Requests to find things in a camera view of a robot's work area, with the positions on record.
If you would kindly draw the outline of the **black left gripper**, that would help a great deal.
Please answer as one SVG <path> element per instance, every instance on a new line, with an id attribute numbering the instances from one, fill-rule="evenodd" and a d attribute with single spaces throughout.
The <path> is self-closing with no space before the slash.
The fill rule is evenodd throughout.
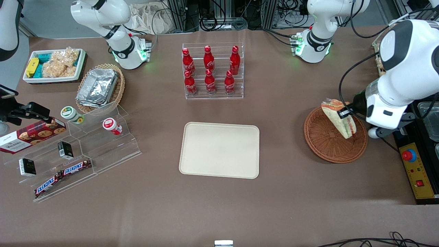
<path id="1" fill-rule="evenodd" d="M 353 97 L 352 107 L 343 107 L 341 110 L 337 111 L 337 115 L 340 119 L 345 119 L 348 116 L 356 114 L 363 116 L 367 115 L 367 100 L 365 92 L 365 90 L 362 90 Z"/>

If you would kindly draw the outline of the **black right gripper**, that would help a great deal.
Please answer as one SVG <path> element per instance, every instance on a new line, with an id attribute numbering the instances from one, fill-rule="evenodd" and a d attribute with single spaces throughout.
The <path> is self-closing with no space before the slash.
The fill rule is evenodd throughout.
<path id="1" fill-rule="evenodd" d="M 22 119 L 31 119 L 27 112 L 29 109 L 30 115 L 36 119 L 49 121 L 50 110 L 35 102 L 30 102 L 26 105 L 17 103 L 15 101 L 1 101 L 0 103 L 0 120 L 1 122 L 10 122 L 13 125 L 21 125 Z"/>

